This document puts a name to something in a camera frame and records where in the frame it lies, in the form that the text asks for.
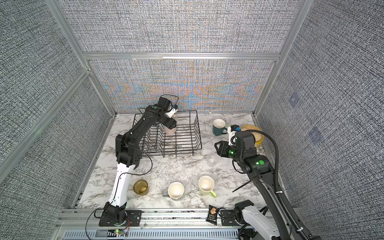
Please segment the dark green ceramic mug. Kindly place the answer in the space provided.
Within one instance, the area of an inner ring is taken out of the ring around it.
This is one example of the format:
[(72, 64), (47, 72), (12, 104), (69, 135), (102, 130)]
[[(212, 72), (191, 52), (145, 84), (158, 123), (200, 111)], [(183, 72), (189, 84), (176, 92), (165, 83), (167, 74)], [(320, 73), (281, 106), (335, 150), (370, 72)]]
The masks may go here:
[(213, 122), (213, 134), (215, 136), (225, 135), (228, 133), (226, 122), (222, 119), (216, 119)]

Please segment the black wire dish rack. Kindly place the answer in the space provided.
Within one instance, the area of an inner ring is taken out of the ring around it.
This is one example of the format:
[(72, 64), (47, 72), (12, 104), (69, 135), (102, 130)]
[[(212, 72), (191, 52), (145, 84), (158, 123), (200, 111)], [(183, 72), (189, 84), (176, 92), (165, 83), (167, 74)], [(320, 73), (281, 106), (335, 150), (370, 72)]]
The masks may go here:
[(202, 149), (199, 117), (196, 110), (176, 113), (177, 125), (169, 130), (154, 124), (140, 141), (140, 149), (149, 156), (195, 154)]

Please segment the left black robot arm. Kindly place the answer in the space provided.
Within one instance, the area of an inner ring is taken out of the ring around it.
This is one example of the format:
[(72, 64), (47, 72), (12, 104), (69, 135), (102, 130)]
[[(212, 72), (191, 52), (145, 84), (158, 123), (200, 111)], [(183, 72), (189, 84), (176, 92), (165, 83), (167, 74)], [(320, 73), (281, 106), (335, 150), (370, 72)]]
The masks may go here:
[(115, 226), (126, 222), (126, 205), (129, 180), (135, 174), (132, 172), (140, 164), (143, 152), (139, 143), (147, 131), (156, 123), (161, 123), (168, 129), (174, 129), (177, 121), (173, 115), (178, 106), (174, 104), (161, 106), (160, 104), (146, 107), (138, 122), (124, 135), (116, 137), (117, 174), (112, 193), (104, 206), (102, 219), (110, 221)]

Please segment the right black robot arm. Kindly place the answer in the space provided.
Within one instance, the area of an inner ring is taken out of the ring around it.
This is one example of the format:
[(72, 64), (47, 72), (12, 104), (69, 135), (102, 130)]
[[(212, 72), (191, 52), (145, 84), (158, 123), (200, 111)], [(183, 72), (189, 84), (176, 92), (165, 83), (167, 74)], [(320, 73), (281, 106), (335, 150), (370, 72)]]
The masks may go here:
[(235, 205), (236, 221), (243, 227), (251, 226), (257, 237), (265, 240), (319, 240), (304, 225), (291, 206), (278, 178), (279, 157), (271, 164), (266, 156), (255, 148), (253, 130), (236, 132), (229, 141), (215, 143), (217, 154), (232, 159), (248, 176), (269, 208), (274, 220), (270, 221), (250, 200)]

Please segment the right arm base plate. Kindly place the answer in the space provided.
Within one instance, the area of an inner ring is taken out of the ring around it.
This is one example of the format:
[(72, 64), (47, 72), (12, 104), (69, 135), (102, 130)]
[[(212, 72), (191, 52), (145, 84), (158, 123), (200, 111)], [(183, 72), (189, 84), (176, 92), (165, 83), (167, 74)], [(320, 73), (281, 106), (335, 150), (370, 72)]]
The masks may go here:
[(235, 211), (234, 210), (220, 210), (220, 218), (222, 226), (240, 226), (240, 224), (236, 220)]

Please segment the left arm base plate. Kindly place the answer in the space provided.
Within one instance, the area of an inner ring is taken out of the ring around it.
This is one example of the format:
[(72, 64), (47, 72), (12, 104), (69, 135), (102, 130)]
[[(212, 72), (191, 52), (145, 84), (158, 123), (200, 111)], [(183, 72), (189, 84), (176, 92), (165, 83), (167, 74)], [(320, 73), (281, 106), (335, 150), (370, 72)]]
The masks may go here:
[(142, 213), (141, 210), (126, 210), (126, 219), (119, 224), (116, 220), (109, 218), (106, 212), (103, 211), (99, 221), (99, 227), (126, 227), (128, 225), (130, 225), (130, 227), (138, 227)]

